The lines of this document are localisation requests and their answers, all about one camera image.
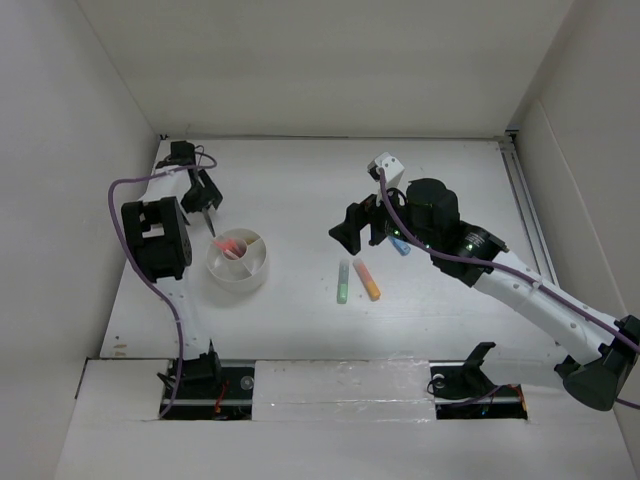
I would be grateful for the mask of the black handled scissors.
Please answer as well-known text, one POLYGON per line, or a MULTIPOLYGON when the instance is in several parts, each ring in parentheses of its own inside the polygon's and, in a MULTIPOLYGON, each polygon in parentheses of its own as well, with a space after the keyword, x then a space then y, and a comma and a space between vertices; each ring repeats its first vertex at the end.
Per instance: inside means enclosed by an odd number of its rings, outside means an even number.
POLYGON ((209 209, 208 208, 203 208, 201 210, 201 213, 203 215, 204 221, 205 221, 205 223, 207 225, 207 228, 208 228, 211 236, 213 238, 215 238, 216 237, 216 231, 215 231, 215 228, 214 228, 214 225, 213 225, 213 221, 212 221, 209 209))

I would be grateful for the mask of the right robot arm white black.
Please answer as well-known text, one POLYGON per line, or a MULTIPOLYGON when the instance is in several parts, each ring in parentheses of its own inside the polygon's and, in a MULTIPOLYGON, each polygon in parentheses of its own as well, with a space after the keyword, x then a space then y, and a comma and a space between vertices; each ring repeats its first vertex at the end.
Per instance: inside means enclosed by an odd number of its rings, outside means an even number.
POLYGON ((418 179, 405 191, 382 182, 378 194, 349 205, 329 235, 356 255, 364 227, 371 231, 370 245, 387 237, 413 244, 442 273, 510 307, 554 342, 532 358, 481 342, 462 363, 432 376, 427 386, 435 397, 462 406, 525 383, 562 388, 598 411, 619 403, 639 358, 638 318, 598 312, 546 281, 504 241, 463 221, 457 195, 443 182, 418 179))

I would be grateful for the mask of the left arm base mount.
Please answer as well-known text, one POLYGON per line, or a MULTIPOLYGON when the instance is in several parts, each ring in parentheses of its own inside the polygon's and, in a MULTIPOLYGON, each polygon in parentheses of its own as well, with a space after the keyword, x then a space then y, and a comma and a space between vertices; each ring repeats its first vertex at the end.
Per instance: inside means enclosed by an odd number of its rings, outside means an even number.
POLYGON ((223 361, 221 379, 181 383, 162 420, 248 421, 252 419, 255 363, 223 361))

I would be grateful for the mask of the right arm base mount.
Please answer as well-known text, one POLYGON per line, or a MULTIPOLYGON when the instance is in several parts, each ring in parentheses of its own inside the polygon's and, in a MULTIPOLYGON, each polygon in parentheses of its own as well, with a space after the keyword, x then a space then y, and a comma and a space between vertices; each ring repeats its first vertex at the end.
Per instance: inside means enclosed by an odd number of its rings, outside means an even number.
POLYGON ((495 348, 494 342, 481 342, 464 360, 430 364, 426 392, 437 420, 528 419, 521 386, 496 385, 481 370, 495 348))

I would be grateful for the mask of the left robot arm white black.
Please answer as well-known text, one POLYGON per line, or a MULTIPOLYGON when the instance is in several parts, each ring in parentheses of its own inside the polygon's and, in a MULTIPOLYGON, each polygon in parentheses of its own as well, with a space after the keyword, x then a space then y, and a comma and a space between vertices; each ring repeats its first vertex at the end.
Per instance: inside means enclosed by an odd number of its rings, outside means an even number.
POLYGON ((199 318, 187 288, 187 269, 193 249, 187 232, 189 214, 200 214, 215 232, 211 211, 218 209, 223 195, 207 171, 215 161, 201 166, 201 158, 212 157, 201 146, 173 141, 168 156, 159 161, 152 178, 162 180, 184 172, 189 180, 179 197, 145 197, 121 206, 122 239, 132 266, 169 307, 177 329, 178 357, 160 373, 171 399, 204 399, 216 396, 224 386, 222 367, 213 341, 198 334, 199 318))

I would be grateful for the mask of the purple red marker pen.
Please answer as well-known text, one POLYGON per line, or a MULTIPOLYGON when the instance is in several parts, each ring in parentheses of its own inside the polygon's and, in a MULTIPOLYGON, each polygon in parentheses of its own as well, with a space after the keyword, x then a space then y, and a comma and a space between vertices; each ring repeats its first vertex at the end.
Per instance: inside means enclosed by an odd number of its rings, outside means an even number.
POLYGON ((230 238, 219 243, 219 248, 223 253, 232 259, 240 259, 246 254, 247 247, 236 239, 230 238))

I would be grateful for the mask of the thin red pen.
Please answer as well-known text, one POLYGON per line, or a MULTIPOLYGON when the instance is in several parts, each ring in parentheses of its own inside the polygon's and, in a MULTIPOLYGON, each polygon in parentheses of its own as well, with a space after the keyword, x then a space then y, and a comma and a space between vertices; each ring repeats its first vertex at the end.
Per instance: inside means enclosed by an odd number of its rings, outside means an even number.
POLYGON ((230 252, 236 257, 241 257, 244 255, 243 251, 233 239, 226 239, 222 241, 214 240, 213 243, 223 252, 230 252))

